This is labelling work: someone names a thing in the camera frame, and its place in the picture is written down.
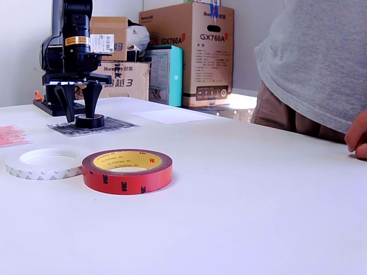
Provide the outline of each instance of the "white bag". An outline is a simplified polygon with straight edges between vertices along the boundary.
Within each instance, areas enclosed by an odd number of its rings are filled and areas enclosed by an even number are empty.
[[[127,49],[146,50],[150,42],[149,32],[144,26],[130,26],[127,29]]]

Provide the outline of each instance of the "table surface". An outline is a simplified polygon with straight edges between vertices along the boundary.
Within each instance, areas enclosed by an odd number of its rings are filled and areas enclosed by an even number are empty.
[[[15,178],[0,148],[0,274],[367,274],[367,163],[346,146],[214,119],[165,125],[132,115],[171,107],[100,100],[140,128],[66,137],[32,105],[1,108],[34,144],[139,148],[172,157],[158,192],[117,196],[81,176]]]

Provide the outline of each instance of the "white tape roll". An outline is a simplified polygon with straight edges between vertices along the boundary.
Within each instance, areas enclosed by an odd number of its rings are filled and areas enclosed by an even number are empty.
[[[28,148],[9,156],[5,166],[10,175],[21,179],[66,179],[83,173],[81,163],[90,153],[89,150],[74,146]]]

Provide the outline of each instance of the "teal box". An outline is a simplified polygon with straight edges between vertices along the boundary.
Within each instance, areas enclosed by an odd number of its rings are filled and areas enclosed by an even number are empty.
[[[183,51],[171,46],[153,46],[145,51],[150,63],[149,101],[180,107],[182,101]]]

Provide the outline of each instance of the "box handle hole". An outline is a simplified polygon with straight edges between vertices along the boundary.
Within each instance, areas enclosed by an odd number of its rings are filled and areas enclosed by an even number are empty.
[[[207,29],[208,31],[212,33],[220,33],[220,31],[222,30],[219,26],[215,26],[215,25],[209,25]]]

